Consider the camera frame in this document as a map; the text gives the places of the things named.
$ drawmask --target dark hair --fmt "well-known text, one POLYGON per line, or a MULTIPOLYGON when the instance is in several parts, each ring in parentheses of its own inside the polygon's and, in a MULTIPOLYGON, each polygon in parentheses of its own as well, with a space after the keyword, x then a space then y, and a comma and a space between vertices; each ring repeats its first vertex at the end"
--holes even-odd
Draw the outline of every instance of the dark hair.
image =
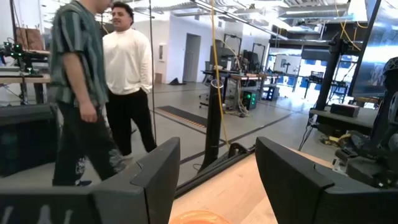
POLYGON ((123 8, 124 10, 126 10, 127 14, 129 14, 129 16, 132 19, 132 22, 131 22, 131 25, 132 25, 134 23, 134 13, 133 13, 132 8, 128 4, 126 4, 124 2, 119 2, 119 1, 114 2, 112 4, 112 8, 111 9, 113 10, 116 7, 120 7, 120 8, 123 8))

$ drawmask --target black pants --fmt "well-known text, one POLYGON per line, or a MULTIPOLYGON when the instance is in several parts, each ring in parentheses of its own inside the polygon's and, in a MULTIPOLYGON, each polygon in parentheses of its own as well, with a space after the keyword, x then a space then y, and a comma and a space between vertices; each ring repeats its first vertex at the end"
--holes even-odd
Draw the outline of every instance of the black pants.
POLYGON ((97 122, 87 123, 80 118, 79 108, 62 102, 58 102, 58 107, 63 116, 63 128, 55 163, 54 186, 75 185, 84 173, 86 157, 101 180, 126 167, 99 108, 97 122))
POLYGON ((112 130, 113 139, 119 146, 122 155, 127 156, 132 152, 131 120, 135 122, 141 133, 145 150, 151 152, 157 147, 152 134, 148 96, 144 90, 140 89, 128 95, 115 95, 109 91, 106 115, 112 130))

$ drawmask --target person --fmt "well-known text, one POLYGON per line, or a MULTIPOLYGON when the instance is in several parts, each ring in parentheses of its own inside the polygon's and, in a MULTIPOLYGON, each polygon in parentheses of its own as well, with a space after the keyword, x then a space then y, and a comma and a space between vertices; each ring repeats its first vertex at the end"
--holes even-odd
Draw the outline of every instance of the person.
POLYGON ((111 0, 72 1, 53 20, 49 93, 54 94, 63 116, 54 186, 79 185, 85 157, 101 180, 126 167, 101 115, 108 93, 95 14, 110 4, 111 0))
POLYGON ((145 150, 156 142, 147 94, 152 89, 152 55, 144 34, 131 28, 134 14, 123 2, 112 6, 114 32, 103 37, 109 102, 106 114, 113 139, 125 159, 132 157, 131 120, 141 133, 145 150))

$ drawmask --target floor mat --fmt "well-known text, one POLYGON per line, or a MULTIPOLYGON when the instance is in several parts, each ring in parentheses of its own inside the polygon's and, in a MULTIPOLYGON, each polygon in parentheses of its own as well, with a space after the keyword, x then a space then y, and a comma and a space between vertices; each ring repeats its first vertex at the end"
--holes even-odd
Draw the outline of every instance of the floor mat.
POLYGON ((157 108, 159 111, 166 113, 170 116, 173 116, 175 118, 181 119, 183 121, 186 121, 188 123, 191 123, 195 126, 205 128, 207 127, 207 119, 202 118, 201 116, 191 114, 189 112, 180 110, 178 108, 175 108, 173 106, 160 106, 157 108))

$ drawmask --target white long-sleeve shirt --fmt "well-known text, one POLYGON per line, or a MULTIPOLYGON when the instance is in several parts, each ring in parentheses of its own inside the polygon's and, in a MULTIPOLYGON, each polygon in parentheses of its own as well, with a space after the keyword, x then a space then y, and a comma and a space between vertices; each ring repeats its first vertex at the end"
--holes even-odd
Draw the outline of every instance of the white long-sleeve shirt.
POLYGON ((127 95, 152 88, 152 55, 148 38, 128 29, 103 37, 106 83, 112 93, 127 95))

